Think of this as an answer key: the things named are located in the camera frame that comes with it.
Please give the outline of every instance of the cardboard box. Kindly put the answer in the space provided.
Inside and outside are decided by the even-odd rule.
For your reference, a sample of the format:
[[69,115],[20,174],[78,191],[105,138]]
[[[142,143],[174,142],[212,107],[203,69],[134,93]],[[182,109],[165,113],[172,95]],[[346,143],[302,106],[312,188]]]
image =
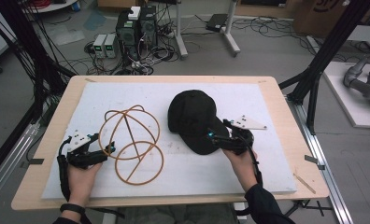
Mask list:
[[298,35],[326,37],[336,25],[348,5],[345,0],[305,0],[293,19]]
[[144,0],[98,0],[99,7],[130,8],[142,7]]

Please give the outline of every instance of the cap brim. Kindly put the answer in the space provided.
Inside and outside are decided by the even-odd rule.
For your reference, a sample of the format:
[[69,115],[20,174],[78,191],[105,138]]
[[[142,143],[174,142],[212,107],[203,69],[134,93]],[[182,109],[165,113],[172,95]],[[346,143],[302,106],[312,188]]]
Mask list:
[[[223,125],[223,123],[218,119],[214,119],[212,127],[208,127],[214,131],[215,134],[221,136],[229,136],[228,129]],[[195,153],[199,155],[208,155],[215,152],[218,147],[214,146],[210,139],[207,137],[207,133],[202,136],[188,136],[180,134],[182,140],[185,144]]]

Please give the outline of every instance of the wooden table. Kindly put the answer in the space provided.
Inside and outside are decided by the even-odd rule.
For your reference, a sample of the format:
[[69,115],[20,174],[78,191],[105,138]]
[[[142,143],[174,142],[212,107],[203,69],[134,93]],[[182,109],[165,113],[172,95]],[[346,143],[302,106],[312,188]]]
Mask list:
[[[60,101],[50,125],[36,151],[35,158],[45,159],[41,165],[30,165],[12,201],[15,210],[58,208],[62,200],[43,200],[41,195],[49,178],[52,162],[56,162],[57,148],[62,143],[65,129],[71,120],[84,86],[88,82],[142,82],[142,83],[250,83],[258,84],[270,117],[275,125],[284,154],[294,174],[298,190],[293,194],[275,195],[278,200],[302,200],[328,197],[329,191],[315,163],[305,160],[312,156],[297,123],[288,108],[277,82],[272,77],[224,77],[224,76],[152,76],[72,77]],[[244,195],[188,195],[162,197],[132,197],[91,199],[90,207],[136,206],[182,203],[233,203],[244,202]]]

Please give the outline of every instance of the gray floor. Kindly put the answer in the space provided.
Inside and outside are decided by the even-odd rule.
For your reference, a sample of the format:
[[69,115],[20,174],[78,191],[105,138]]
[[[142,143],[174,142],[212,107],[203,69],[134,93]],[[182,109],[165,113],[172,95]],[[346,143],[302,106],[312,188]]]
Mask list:
[[[116,21],[110,18],[101,20],[93,7],[82,9],[78,13],[70,10],[60,10],[43,15],[44,21],[64,21],[68,30],[82,30],[86,38],[78,42],[59,46],[67,60],[88,58],[84,46],[93,41],[97,34],[107,34],[115,31]],[[201,17],[207,21],[208,16]],[[187,26],[195,17],[183,20],[182,27]],[[203,27],[201,22],[193,22],[190,27]],[[190,29],[187,32],[200,33],[204,29]],[[159,63],[153,66],[154,76],[164,75],[215,75],[215,76],[271,76],[277,82],[293,77],[306,69],[313,59],[308,49],[300,46],[300,40],[293,37],[265,37],[250,28],[233,29],[232,34],[241,53],[232,57],[223,38],[215,35],[185,35],[184,41],[189,51],[186,60],[171,63]],[[270,35],[280,35],[269,30]],[[363,56],[347,43],[338,57],[349,58],[353,55]],[[23,72],[19,62],[10,52],[0,57],[4,72],[0,74],[0,146],[5,142],[15,125],[20,121],[25,111],[33,102],[33,87],[29,78]],[[75,68],[80,74],[86,74],[87,67],[79,63]],[[291,92],[292,87],[283,90]],[[353,128],[342,107],[324,78],[320,81],[319,100],[316,112],[316,133],[324,154],[334,174],[336,183],[342,193],[346,206],[354,223],[370,223],[370,129]],[[42,223],[52,222],[59,212],[56,210],[19,212],[10,207],[11,200],[21,183],[26,169],[21,168],[22,159],[11,174],[7,183],[0,190],[0,223]],[[319,200],[321,206],[331,207],[328,199]],[[283,212],[292,207],[292,202],[282,201],[279,205]],[[311,201],[310,206],[317,206]],[[100,223],[102,214],[88,211],[93,223]],[[291,218],[297,223],[337,223],[334,212],[300,208]]]

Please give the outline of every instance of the wrist strap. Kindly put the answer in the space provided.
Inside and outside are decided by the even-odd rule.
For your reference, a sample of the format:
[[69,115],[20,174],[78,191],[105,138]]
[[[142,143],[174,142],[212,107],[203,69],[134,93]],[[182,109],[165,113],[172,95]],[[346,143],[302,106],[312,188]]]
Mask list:
[[60,211],[63,212],[63,210],[73,211],[81,215],[85,214],[84,207],[72,203],[63,203],[63,205],[60,207]]

